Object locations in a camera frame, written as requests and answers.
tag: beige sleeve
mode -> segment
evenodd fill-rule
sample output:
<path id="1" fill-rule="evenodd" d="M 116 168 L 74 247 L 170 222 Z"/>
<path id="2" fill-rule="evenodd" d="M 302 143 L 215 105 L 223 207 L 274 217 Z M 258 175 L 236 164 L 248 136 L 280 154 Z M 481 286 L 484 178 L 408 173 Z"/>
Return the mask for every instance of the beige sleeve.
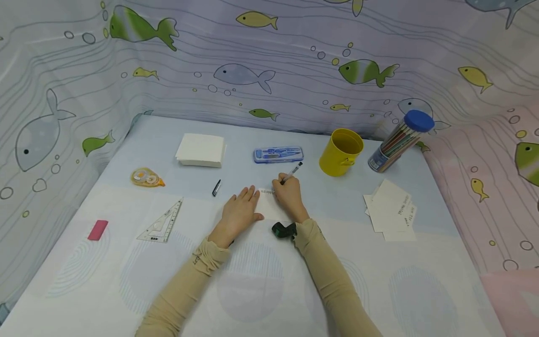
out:
<path id="1" fill-rule="evenodd" d="M 142 319 L 135 337 L 177 337 L 183 322 L 201 297 L 211 274 L 229 257 L 206 237 L 172 277 Z"/>
<path id="2" fill-rule="evenodd" d="M 363 309 L 348 273 L 316 222 L 309 219 L 296 228 L 298 235 L 294 244 L 303 255 L 322 302 L 333 316 L 341 337 L 382 336 Z"/>

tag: yellow cup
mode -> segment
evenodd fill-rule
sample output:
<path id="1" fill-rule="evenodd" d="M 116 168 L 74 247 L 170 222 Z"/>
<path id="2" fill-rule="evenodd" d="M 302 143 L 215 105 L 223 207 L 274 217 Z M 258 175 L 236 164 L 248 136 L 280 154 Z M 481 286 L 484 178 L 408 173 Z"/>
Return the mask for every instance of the yellow cup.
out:
<path id="1" fill-rule="evenodd" d="M 363 139 L 357 133 L 349 129 L 337 129 L 331 134 L 318 163 L 324 173 L 339 177 L 354 165 L 362 150 Z"/>

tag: pen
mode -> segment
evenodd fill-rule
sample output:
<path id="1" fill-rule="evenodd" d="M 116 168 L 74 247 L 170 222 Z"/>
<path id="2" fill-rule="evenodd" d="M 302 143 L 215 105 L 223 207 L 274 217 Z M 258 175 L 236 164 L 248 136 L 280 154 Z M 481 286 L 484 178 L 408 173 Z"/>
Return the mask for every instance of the pen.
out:
<path id="1" fill-rule="evenodd" d="M 217 196 L 217 191 L 219 190 L 219 187 L 221 187 L 221 179 L 219 179 L 219 181 L 213 188 L 213 192 L 211 193 L 214 197 Z"/>
<path id="2" fill-rule="evenodd" d="M 290 173 L 286 177 L 284 177 L 283 180 L 281 180 L 281 185 L 284 185 L 286 181 L 290 179 L 294 175 L 294 173 L 296 173 L 296 171 L 300 169 L 300 166 L 302 165 L 303 165 L 303 162 L 300 162 L 298 166 L 294 167 L 294 169 L 290 171 Z"/>

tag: triangle ruler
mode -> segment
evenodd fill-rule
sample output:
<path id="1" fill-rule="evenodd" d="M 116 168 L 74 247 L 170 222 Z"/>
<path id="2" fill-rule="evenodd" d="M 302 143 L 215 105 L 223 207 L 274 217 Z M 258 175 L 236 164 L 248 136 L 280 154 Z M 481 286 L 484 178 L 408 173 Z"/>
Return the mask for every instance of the triangle ruler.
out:
<path id="1" fill-rule="evenodd" d="M 137 237 L 137 240 L 167 243 L 182 203 L 183 198 L 160 216 L 147 230 L 140 234 L 139 237 Z"/>

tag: clear cylindrical container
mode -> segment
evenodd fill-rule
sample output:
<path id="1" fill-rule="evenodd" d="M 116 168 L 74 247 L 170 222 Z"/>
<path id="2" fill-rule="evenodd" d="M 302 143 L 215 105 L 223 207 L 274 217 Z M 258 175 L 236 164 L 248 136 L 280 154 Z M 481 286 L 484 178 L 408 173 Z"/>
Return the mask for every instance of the clear cylindrical container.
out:
<path id="1" fill-rule="evenodd" d="M 369 158 L 375 172 L 387 170 L 410 147 L 434 127 L 434 120 L 419 110 L 410 110 Z"/>

